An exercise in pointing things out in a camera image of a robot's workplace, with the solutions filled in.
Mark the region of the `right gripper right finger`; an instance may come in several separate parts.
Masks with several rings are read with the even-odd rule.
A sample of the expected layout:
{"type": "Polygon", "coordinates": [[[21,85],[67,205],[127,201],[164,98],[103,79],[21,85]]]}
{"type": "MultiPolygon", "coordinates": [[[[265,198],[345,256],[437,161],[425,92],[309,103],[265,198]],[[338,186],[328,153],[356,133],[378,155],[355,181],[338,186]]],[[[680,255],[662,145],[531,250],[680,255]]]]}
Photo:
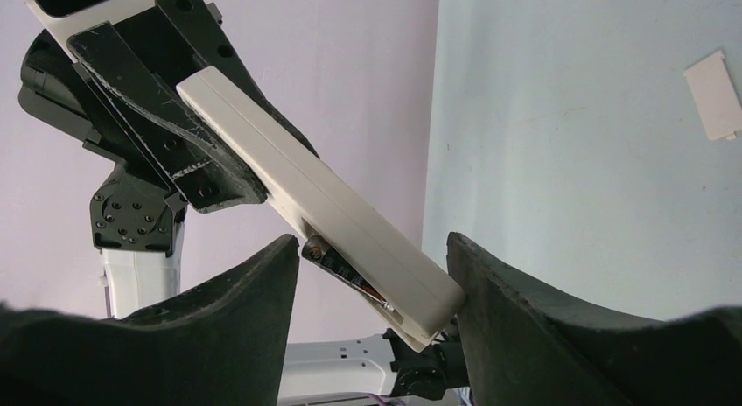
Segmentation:
{"type": "Polygon", "coordinates": [[[738,405],[741,310],[656,320],[587,302],[447,238],[478,405],[738,405]]]}

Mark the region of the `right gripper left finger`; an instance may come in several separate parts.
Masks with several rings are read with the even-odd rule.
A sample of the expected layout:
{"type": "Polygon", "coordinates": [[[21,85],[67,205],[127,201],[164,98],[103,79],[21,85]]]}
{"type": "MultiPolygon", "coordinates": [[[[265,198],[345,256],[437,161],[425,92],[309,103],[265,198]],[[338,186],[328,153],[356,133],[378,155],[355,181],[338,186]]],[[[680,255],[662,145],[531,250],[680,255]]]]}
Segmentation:
{"type": "Polygon", "coordinates": [[[4,405],[275,405],[298,280],[284,234],[126,318],[1,310],[4,405]]]}

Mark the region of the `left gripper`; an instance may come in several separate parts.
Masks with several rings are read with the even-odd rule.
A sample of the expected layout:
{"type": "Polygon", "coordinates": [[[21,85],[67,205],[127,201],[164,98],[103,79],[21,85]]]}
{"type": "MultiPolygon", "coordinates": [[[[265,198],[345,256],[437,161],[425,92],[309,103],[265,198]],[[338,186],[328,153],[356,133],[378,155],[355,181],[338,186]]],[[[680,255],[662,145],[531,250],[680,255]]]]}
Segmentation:
{"type": "Polygon", "coordinates": [[[156,0],[123,21],[78,32],[66,45],[122,118],[125,130],[201,213],[262,204],[268,192],[179,96],[177,84],[200,69],[220,69],[317,153],[259,88],[204,0],[156,0]]]}

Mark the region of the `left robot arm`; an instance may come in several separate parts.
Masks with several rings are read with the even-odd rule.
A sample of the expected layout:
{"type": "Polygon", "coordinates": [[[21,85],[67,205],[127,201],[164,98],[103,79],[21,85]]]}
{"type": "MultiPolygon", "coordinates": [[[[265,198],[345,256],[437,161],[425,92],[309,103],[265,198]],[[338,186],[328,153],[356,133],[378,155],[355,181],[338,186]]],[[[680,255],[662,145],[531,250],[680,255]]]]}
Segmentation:
{"type": "Polygon", "coordinates": [[[204,0],[24,0],[18,100],[115,167],[89,202],[108,318],[42,313],[3,372],[77,404],[438,400],[469,383],[461,287],[268,101],[204,0]],[[180,289],[186,213],[270,205],[291,227],[180,289]]]}

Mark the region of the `white battery cover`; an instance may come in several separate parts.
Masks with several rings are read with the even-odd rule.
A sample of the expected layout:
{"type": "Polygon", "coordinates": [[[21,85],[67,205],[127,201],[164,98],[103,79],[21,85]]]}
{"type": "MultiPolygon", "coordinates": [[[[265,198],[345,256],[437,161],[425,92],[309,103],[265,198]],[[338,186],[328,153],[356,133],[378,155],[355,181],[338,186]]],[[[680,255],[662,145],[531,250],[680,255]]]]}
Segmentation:
{"type": "Polygon", "coordinates": [[[721,49],[686,68],[683,77],[709,141],[741,136],[741,101],[721,49]]]}

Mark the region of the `white remote control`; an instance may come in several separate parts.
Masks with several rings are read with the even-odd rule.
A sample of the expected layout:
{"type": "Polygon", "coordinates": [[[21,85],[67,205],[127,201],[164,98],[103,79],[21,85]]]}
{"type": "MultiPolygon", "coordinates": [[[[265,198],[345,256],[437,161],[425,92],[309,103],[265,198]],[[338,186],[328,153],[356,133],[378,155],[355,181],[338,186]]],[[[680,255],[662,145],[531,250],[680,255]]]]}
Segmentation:
{"type": "Polygon", "coordinates": [[[209,66],[178,95],[260,179],[268,203],[304,238],[322,237],[376,290],[371,306],[417,352],[459,312],[461,287],[324,161],[209,66]]]}

